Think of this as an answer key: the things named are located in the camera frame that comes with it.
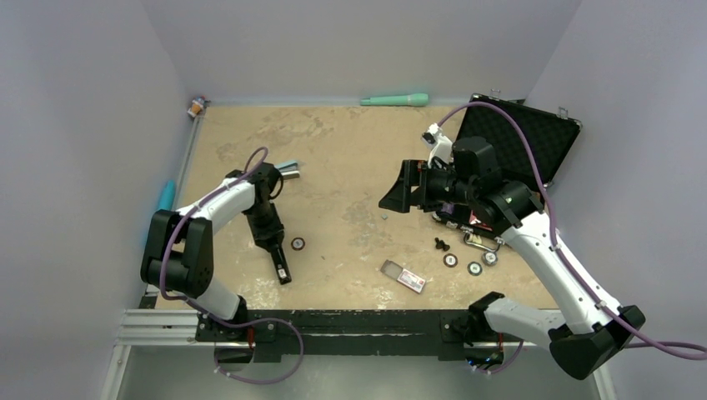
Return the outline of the black stapler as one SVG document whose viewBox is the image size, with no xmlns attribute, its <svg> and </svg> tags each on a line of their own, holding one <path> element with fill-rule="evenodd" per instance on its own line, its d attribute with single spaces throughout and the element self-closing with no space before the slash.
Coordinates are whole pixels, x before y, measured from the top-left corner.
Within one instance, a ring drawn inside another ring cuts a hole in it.
<svg viewBox="0 0 707 400">
<path fill-rule="evenodd" d="M 291 272 L 289 271 L 289 266 L 287 259 L 284 254 L 284 250 L 281 245 L 275 245 L 272 246 L 269 250 L 268 253 L 270 254 L 270 257 L 272 258 L 273 265 L 275 267 L 275 271 L 278 276 L 279 283 L 281 285 L 285 285 L 287 283 L 292 282 L 292 275 Z"/>
</svg>

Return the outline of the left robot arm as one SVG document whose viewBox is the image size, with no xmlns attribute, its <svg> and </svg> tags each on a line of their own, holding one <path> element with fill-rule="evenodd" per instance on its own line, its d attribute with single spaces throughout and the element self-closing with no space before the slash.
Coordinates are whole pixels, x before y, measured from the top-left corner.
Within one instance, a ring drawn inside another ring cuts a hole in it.
<svg viewBox="0 0 707 400">
<path fill-rule="evenodd" d="M 140 278 L 170 300 L 183 300 L 216 321 L 229 341 L 248 332 L 246 300 L 214 276 L 213 238 L 244 215 L 256 247 L 268 252 L 280 284 L 292 275 L 283 250 L 284 225 L 274 204 L 282 173 L 263 162 L 248 172 L 234 170 L 211 193 L 176 211 L 152 216 Z"/>
</svg>

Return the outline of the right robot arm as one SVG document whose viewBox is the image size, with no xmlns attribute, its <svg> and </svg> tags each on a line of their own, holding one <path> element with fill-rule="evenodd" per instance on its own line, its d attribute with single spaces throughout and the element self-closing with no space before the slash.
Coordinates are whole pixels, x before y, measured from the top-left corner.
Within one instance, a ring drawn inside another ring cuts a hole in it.
<svg viewBox="0 0 707 400">
<path fill-rule="evenodd" d="M 408 159 L 379 207 L 408 213 L 469 208 L 521 256 L 559 306 L 554 314 L 492 292 L 469 307 L 468 332 L 480 339 L 509 333 L 547 349 L 559 367 L 583 380 L 627 347 L 646 318 L 603 291 L 561 241 L 538 197 L 520 181 L 503 178 L 493 146 L 482 137 L 463 138 L 437 156 Z"/>
</svg>

